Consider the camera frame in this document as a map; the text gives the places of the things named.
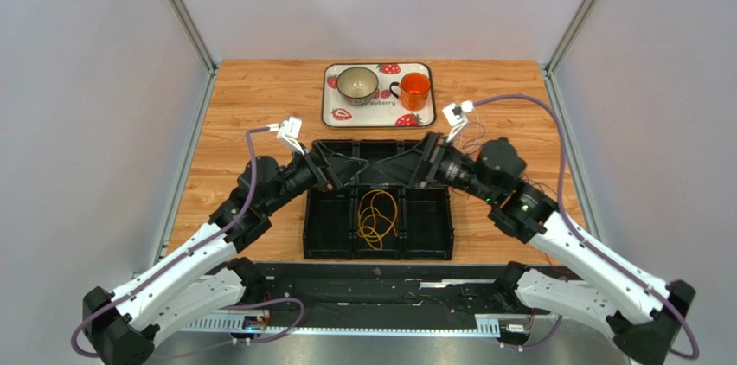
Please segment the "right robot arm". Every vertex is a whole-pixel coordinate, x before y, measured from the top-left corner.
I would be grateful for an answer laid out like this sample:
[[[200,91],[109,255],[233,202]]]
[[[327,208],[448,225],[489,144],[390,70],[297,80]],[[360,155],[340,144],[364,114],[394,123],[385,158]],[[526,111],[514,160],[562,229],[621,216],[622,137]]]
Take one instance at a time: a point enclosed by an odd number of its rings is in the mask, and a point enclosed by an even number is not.
[[[563,207],[523,179],[525,161],[507,138],[486,142],[470,157],[438,133],[412,149],[380,160],[376,169],[406,187],[439,183],[490,205],[504,234],[553,256],[585,281],[559,282],[511,262],[496,288],[514,302],[573,319],[611,340],[634,362],[662,364],[672,353],[695,289],[635,266],[592,237]]]

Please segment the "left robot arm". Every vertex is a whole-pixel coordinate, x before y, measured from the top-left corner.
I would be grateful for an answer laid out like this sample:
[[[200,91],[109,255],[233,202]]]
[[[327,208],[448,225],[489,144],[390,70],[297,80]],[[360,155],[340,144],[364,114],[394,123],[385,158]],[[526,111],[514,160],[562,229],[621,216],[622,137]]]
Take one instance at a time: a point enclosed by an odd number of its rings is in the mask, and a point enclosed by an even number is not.
[[[310,189],[340,189],[369,162],[333,151],[320,141],[298,144],[279,164],[255,155],[230,196],[173,253],[129,282],[83,298],[74,350],[105,364],[143,364],[180,329],[231,305],[264,310],[264,276],[240,252],[272,225],[271,216]]]

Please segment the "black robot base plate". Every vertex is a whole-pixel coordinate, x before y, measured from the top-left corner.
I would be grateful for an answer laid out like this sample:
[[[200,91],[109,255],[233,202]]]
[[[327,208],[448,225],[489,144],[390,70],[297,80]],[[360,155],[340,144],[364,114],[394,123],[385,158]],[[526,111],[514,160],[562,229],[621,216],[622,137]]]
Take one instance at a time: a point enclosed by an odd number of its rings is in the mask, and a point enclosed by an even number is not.
[[[502,266],[259,262],[273,298],[294,297],[300,330],[469,330],[477,314],[526,322],[529,307],[493,295]]]

